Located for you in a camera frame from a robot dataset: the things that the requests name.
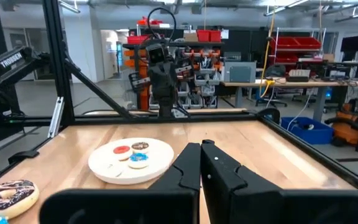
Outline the orange parts bin rack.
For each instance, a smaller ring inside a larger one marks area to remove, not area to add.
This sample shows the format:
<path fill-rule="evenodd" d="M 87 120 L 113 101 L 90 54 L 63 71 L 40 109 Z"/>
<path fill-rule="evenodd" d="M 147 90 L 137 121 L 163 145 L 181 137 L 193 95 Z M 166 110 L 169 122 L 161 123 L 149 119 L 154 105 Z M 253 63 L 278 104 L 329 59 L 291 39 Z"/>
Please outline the orange parts bin rack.
<path fill-rule="evenodd" d="M 124 44 L 124 65 L 133 68 L 141 78 L 147 77 L 149 67 L 146 46 L 151 41 L 140 45 Z M 168 56 L 178 66 L 191 64 L 193 72 L 178 75 L 178 102 L 184 109 L 216 108 L 216 86 L 221 81 L 221 61 L 223 42 L 170 42 L 166 45 Z M 138 108 L 157 110 L 159 105 L 152 96 L 152 86 L 146 86 L 137 95 Z"/>

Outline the small white iced donut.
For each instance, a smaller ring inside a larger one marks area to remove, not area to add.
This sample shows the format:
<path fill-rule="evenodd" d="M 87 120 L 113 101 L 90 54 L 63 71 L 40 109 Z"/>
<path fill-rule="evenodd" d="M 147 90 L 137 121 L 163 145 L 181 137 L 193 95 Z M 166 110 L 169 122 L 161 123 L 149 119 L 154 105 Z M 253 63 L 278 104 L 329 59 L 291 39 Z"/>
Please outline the small white iced donut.
<path fill-rule="evenodd" d="M 122 174 L 125 169 L 125 165 L 120 161 L 113 161 L 105 163 L 103 166 L 103 175 L 106 177 L 114 178 Z"/>

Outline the blue plastic bin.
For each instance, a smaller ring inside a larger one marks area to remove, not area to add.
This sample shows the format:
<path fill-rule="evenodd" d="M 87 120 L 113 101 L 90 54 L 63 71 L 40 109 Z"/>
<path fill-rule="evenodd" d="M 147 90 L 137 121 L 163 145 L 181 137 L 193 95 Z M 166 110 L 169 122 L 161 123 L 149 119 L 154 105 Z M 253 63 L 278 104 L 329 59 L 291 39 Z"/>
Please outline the blue plastic bin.
<path fill-rule="evenodd" d="M 333 138 L 332 127 L 307 117 L 282 117 L 281 127 L 309 144 L 329 144 Z"/>

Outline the small chocolate iced donut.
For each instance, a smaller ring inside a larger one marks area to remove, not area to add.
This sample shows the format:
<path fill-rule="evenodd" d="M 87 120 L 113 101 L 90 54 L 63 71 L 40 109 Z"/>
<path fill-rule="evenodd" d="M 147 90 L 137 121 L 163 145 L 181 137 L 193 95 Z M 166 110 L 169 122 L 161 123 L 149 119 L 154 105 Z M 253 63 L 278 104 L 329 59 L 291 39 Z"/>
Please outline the small chocolate iced donut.
<path fill-rule="evenodd" d="M 147 142 L 135 142 L 131 148 L 134 153 L 146 154 L 149 151 L 149 144 Z"/>

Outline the black frame corner bracket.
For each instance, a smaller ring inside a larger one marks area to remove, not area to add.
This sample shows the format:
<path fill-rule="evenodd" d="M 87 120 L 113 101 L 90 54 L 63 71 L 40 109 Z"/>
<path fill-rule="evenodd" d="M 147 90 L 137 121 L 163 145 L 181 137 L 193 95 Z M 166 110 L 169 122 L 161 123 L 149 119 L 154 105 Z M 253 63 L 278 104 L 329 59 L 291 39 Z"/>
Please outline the black frame corner bracket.
<path fill-rule="evenodd" d="M 276 108 L 265 108 L 257 112 L 257 115 L 262 118 L 269 119 L 276 124 L 280 124 L 281 115 L 280 111 Z"/>

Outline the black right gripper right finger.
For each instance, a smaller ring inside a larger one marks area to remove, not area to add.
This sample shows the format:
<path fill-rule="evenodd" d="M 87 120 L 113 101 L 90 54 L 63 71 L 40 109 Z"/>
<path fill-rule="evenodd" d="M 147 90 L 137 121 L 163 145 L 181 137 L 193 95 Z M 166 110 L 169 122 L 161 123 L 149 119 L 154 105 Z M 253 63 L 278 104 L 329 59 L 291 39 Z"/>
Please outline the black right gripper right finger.
<path fill-rule="evenodd" d="M 212 142 L 201 175 L 211 224 L 358 224 L 358 190 L 282 189 Z"/>

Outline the black aluminium table frame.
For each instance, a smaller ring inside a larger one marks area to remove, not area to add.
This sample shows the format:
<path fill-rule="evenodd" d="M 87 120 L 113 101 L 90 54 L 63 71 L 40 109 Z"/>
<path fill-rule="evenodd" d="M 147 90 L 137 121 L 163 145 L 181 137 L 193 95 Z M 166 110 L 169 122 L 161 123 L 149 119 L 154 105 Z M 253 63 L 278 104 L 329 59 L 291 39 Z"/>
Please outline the black aluminium table frame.
<path fill-rule="evenodd" d="M 24 63 L 20 64 L 15 70 L 9 70 L 3 74 L 0 80 L 0 87 L 13 85 L 24 78 L 29 72 L 42 65 L 50 64 L 55 73 L 55 83 L 57 84 L 58 96 L 64 97 L 64 109 L 60 128 L 74 125 L 102 125 L 102 124 L 157 124 L 157 123 L 201 123 L 218 121 L 254 121 L 258 120 L 265 123 L 270 129 L 283 136 L 285 139 L 298 146 L 299 149 L 309 154 L 315 161 L 326 166 L 341 179 L 358 188 L 358 175 L 351 170 L 340 165 L 333 159 L 317 151 L 308 143 L 299 139 L 295 135 L 288 133 L 278 124 L 269 119 L 262 118 L 257 113 L 247 112 L 240 109 L 238 111 L 217 111 L 191 112 L 190 117 L 182 118 L 160 118 L 156 113 L 141 113 L 136 111 L 130 113 L 125 108 L 119 106 L 112 98 L 97 87 L 89 78 L 80 72 L 80 69 L 71 61 L 63 41 L 62 24 L 60 20 L 60 10 L 57 0 L 42 0 L 44 8 L 44 18 L 47 25 L 48 41 L 50 42 L 51 53 L 36 54 L 32 49 L 23 48 L 22 51 L 29 56 Z M 112 107 L 110 114 L 75 115 L 71 102 L 71 90 L 69 84 L 69 74 L 74 74 L 85 84 L 93 93 L 97 94 L 102 100 Z M 0 114 L 0 127 L 24 127 L 24 126 L 47 126 L 51 122 L 52 116 L 3 116 Z"/>

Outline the small red iced donut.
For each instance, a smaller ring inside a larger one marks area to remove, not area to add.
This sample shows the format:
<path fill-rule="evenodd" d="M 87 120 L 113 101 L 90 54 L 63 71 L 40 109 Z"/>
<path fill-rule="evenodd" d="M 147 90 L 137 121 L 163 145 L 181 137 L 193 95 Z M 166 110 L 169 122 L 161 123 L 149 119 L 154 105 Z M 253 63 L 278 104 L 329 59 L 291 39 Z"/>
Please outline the small red iced donut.
<path fill-rule="evenodd" d="M 115 159 L 124 161 L 131 157 L 133 151 L 129 146 L 118 146 L 113 149 L 112 153 Z"/>

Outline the black office chair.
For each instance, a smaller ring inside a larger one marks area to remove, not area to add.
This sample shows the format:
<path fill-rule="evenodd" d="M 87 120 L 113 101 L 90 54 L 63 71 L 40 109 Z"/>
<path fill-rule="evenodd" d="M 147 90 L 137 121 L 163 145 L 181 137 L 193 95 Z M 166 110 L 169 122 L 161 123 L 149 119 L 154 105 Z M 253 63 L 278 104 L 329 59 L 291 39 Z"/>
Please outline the black office chair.
<path fill-rule="evenodd" d="M 284 65 L 274 64 L 264 70 L 262 85 L 255 93 L 255 105 L 265 104 L 265 107 L 276 107 L 277 104 L 287 107 L 288 105 L 277 99 L 275 84 L 286 84 L 286 70 Z"/>

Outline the large chocolate iced donut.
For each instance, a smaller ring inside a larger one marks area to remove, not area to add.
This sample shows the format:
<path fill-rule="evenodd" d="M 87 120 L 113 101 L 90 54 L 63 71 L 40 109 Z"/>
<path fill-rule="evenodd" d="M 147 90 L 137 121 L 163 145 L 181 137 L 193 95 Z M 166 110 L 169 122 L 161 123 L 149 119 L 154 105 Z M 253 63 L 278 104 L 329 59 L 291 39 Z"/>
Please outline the large chocolate iced donut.
<path fill-rule="evenodd" d="M 0 216 L 15 218 L 30 209 L 39 198 L 39 189 L 29 180 L 0 184 Z"/>

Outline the white ceramic plate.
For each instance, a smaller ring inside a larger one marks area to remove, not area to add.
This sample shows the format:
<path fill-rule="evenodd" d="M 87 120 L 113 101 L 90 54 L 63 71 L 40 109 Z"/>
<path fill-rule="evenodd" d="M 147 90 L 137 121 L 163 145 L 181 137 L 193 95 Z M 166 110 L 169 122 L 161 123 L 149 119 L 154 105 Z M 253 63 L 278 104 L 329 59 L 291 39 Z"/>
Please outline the white ceramic plate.
<path fill-rule="evenodd" d="M 120 161 L 125 169 L 118 177 L 110 178 L 103 175 L 102 166 L 105 163 L 119 161 L 113 156 L 113 149 L 118 146 L 131 147 L 135 142 L 147 142 L 149 144 L 149 165 L 143 169 L 133 169 L 128 166 L 128 160 Z M 172 147 L 158 139 L 153 138 L 126 138 L 109 142 L 95 149 L 88 158 L 88 167 L 93 174 L 110 184 L 132 185 L 147 182 L 163 174 L 174 158 Z"/>

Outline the black frame side clip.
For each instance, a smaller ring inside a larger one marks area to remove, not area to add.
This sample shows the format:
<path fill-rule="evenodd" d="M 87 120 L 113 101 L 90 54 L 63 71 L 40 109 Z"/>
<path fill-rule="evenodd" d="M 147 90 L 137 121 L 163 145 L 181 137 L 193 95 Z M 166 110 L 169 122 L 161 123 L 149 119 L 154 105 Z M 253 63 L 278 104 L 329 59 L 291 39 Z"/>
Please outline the black frame side clip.
<path fill-rule="evenodd" d="M 35 158 L 39 155 L 38 151 L 22 151 L 22 152 L 17 152 L 14 155 L 12 155 L 11 157 L 8 158 L 8 162 L 9 164 L 13 164 L 16 162 L 21 162 L 24 159 L 32 159 Z"/>

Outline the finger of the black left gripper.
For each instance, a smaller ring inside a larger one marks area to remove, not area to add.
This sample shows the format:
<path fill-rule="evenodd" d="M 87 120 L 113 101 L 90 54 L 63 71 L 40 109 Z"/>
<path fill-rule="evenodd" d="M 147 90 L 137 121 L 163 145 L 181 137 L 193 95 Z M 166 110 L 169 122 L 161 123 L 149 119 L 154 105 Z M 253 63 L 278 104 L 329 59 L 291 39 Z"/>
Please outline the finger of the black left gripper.
<path fill-rule="evenodd" d="M 177 84 L 177 73 L 175 71 L 175 67 L 170 67 L 163 81 L 163 89 L 167 91 L 169 95 L 174 95 L 176 84 Z"/>
<path fill-rule="evenodd" d="M 162 95 L 163 89 L 162 89 L 162 78 L 163 78 L 163 72 L 160 70 L 149 70 L 149 77 L 150 82 L 152 85 L 152 93 L 153 95 Z"/>

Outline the orange shop vacuum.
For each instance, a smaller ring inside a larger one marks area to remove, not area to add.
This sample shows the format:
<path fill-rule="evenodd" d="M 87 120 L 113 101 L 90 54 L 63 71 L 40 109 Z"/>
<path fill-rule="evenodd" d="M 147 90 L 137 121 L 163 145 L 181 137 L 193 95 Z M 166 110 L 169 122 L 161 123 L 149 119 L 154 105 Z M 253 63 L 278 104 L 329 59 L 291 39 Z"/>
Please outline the orange shop vacuum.
<path fill-rule="evenodd" d="M 358 152 L 358 98 L 344 103 L 336 111 L 335 117 L 325 120 L 324 123 L 333 128 L 332 145 L 350 144 Z"/>

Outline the small blue iced donut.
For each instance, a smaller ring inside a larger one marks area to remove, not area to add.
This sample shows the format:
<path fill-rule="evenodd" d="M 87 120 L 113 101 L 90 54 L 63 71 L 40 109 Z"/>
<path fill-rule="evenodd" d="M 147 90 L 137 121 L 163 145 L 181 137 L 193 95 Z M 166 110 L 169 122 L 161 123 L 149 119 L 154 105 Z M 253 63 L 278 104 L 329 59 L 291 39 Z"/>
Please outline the small blue iced donut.
<path fill-rule="evenodd" d="M 133 153 L 128 160 L 128 166 L 133 169 L 143 169 L 149 165 L 149 157 L 144 153 Z"/>

